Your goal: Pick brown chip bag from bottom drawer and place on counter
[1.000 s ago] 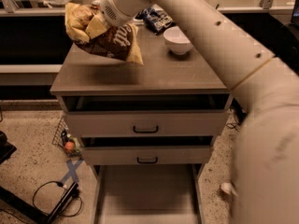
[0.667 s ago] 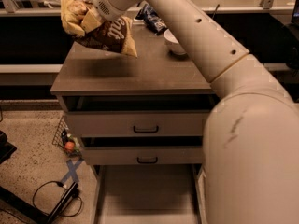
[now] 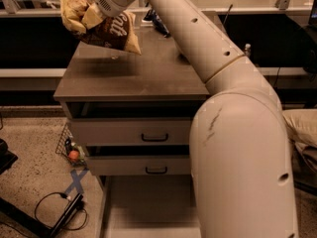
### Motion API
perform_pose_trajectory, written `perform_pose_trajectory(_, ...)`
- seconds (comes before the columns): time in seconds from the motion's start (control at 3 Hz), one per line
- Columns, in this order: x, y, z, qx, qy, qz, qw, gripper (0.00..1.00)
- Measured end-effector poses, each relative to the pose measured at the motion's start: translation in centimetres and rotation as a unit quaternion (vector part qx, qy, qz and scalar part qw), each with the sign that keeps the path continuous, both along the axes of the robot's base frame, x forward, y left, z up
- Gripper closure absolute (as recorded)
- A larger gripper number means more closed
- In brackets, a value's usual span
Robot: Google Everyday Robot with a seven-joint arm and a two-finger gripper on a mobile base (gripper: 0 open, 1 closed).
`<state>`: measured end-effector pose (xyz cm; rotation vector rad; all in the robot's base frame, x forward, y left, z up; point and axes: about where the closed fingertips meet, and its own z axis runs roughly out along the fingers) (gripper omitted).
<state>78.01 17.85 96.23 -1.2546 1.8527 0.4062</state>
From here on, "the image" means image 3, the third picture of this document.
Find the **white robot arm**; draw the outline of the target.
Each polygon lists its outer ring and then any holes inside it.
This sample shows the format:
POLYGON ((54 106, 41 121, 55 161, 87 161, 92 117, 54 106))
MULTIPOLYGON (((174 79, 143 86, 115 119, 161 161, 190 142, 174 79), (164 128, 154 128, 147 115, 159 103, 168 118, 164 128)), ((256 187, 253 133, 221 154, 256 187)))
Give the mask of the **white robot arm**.
MULTIPOLYGON (((95 0, 119 15, 135 0, 95 0)), ((248 57, 191 1, 148 0, 210 97, 190 130, 202 238, 299 238, 281 104, 248 57)))

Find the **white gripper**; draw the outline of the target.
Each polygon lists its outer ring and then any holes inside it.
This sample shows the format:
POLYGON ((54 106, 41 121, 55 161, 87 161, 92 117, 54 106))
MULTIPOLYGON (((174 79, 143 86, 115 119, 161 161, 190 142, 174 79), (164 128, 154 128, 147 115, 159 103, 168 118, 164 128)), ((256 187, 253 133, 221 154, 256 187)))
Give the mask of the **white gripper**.
POLYGON ((116 17, 125 11, 135 0, 94 0, 85 11, 81 23, 87 30, 99 25, 107 17, 116 17))

